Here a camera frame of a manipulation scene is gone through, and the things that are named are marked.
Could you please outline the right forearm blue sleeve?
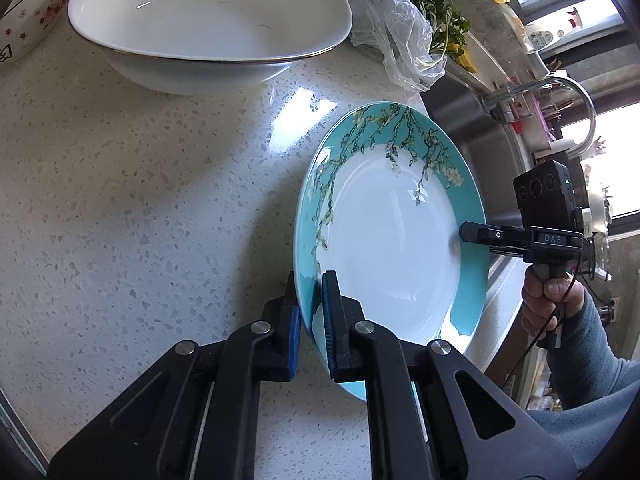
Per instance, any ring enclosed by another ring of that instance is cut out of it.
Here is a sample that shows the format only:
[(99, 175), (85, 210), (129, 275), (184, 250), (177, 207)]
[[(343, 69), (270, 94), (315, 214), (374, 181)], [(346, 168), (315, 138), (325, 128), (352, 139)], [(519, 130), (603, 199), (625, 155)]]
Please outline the right forearm blue sleeve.
[(616, 358), (588, 294), (582, 310), (565, 322), (561, 347), (548, 352), (547, 362), (562, 410), (528, 414), (584, 470), (612, 438), (638, 393), (639, 363)]

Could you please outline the person's right hand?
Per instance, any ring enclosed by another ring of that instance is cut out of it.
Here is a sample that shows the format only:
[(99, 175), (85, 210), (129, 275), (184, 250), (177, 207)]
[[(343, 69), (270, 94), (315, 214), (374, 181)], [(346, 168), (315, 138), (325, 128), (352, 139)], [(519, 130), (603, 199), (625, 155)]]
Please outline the person's right hand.
[(570, 278), (550, 278), (541, 281), (530, 266), (525, 273), (522, 288), (522, 319), (521, 323), (531, 337), (537, 336), (542, 330), (553, 332), (558, 326), (562, 327), (561, 342), (564, 344), (570, 336), (570, 329), (574, 319), (585, 304), (585, 289), (582, 283)]

